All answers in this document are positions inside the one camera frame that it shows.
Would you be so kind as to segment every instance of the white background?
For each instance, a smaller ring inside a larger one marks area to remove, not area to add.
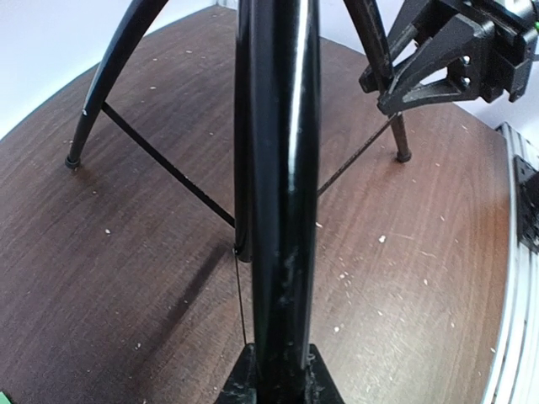
[[[0,138],[52,94],[101,59],[130,0],[0,0]],[[215,3],[170,0],[150,32]],[[236,0],[220,0],[235,7]],[[387,29],[403,0],[379,0]],[[320,0],[322,35],[362,51],[342,0]],[[528,93],[511,104],[507,95],[491,105],[460,104],[488,125],[507,120],[539,145],[539,93],[535,66]]]

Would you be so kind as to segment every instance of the glossy black tube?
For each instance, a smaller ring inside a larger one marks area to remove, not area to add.
[[[344,0],[344,4],[360,36],[378,89],[380,93],[383,93],[391,84],[394,71],[376,0]],[[407,162],[412,153],[408,148],[404,119],[401,114],[392,121],[392,131],[397,143],[397,159],[400,162]]]
[[[237,13],[234,77],[234,210],[235,250],[240,261],[251,261],[251,130],[249,98],[250,15],[253,0],[240,0]]]
[[[75,137],[66,159],[66,165],[69,168],[75,168],[80,164],[84,145],[98,118],[103,102],[142,36],[167,2],[168,0],[133,0],[125,12],[103,60],[99,63],[88,90],[88,96],[84,101]]]
[[[257,403],[303,402],[317,212],[318,0],[251,13]]]

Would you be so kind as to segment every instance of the green object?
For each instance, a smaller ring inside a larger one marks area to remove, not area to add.
[[[6,395],[3,394],[1,391],[0,391],[0,404],[11,404],[11,401],[8,400]]]

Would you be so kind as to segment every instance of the black bracket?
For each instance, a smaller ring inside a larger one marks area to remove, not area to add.
[[[297,404],[344,404],[317,347],[311,344],[309,352],[305,398]],[[243,348],[216,404],[256,403],[256,360],[250,343]]]
[[[392,60],[411,43],[417,50],[395,66],[396,75],[381,93],[384,114],[426,104],[483,98],[492,102],[504,90],[516,101],[531,73],[537,41],[535,10],[507,12],[483,0],[405,0],[388,42]],[[446,77],[422,84],[447,69]],[[378,89],[370,67],[360,78],[367,93]]]
[[[539,253],[539,172],[518,156],[514,164],[519,242]]]

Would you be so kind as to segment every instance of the rubber foot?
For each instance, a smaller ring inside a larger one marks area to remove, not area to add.
[[[405,162],[409,162],[410,160],[412,160],[412,153],[411,152],[409,152],[408,154],[397,153],[397,161],[398,162],[405,163]]]
[[[69,156],[66,157],[66,167],[71,169],[71,170],[74,170],[75,168],[79,167],[81,165],[81,160],[78,159],[76,160],[75,162],[72,162],[70,159],[69,159]]]

